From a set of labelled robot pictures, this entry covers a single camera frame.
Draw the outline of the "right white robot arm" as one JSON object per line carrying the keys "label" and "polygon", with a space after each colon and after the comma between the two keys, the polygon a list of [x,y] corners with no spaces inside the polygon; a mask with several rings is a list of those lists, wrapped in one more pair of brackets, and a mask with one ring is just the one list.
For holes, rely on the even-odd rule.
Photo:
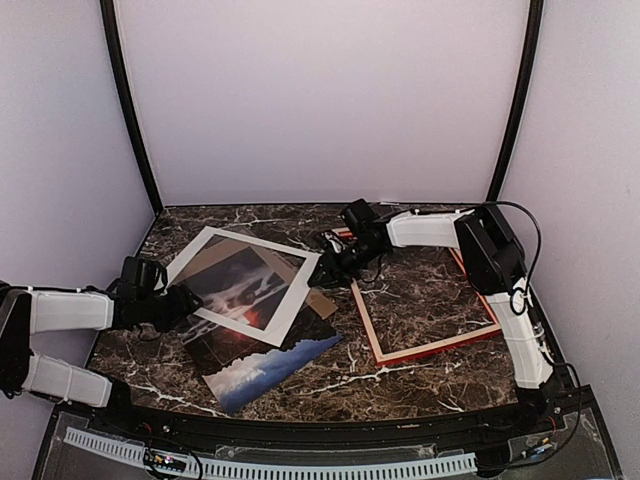
{"label": "right white robot arm", "polygon": [[406,247],[446,247],[459,252],[466,278],[497,317],[514,366],[515,383],[537,391],[554,366],[544,331],[530,317],[530,279],[535,264],[502,213],[502,203],[485,202],[448,212],[406,210],[378,215],[359,199],[341,212],[351,242],[322,233],[324,251],[311,274],[311,287],[346,287],[374,260]]}

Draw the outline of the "landscape photo print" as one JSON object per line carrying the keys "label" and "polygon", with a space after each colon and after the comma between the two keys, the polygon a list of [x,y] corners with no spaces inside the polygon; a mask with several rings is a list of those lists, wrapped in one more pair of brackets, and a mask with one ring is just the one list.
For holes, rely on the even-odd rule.
{"label": "landscape photo print", "polygon": [[307,307],[279,347],[195,316],[181,324],[178,338],[223,412],[233,414],[333,347],[341,334]]}

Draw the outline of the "white mat board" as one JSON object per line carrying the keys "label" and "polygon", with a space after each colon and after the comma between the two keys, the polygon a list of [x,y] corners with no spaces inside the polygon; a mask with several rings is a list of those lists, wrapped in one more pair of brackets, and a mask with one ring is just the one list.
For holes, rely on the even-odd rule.
{"label": "white mat board", "polygon": [[193,338],[224,327],[282,345],[310,291],[320,255],[238,232],[205,227],[168,265],[172,285],[203,301],[188,319]]}

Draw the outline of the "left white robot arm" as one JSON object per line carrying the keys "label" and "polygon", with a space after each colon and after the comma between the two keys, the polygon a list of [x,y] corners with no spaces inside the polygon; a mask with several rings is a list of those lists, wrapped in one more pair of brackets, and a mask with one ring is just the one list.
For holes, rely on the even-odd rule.
{"label": "left white robot arm", "polygon": [[201,308],[185,285],[152,291],[142,298],[99,290],[36,289],[1,285],[1,392],[9,399],[27,391],[63,402],[102,409],[101,417],[120,436],[141,427],[127,383],[36,353],[31,337],[71,330],[132,330],[151,324],[170,331]]}

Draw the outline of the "red wooden picture frame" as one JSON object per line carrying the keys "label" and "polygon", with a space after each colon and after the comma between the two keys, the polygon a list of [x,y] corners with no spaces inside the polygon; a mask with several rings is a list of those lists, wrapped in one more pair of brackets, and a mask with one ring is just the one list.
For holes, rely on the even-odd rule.
{"label": "red wooden picture frame", "polygon": [[343,291],[343,335],[332,352],[354,372],[415,361],[501,335],[486,300],[469,285],[447,247],[409,247],[365,264]]}

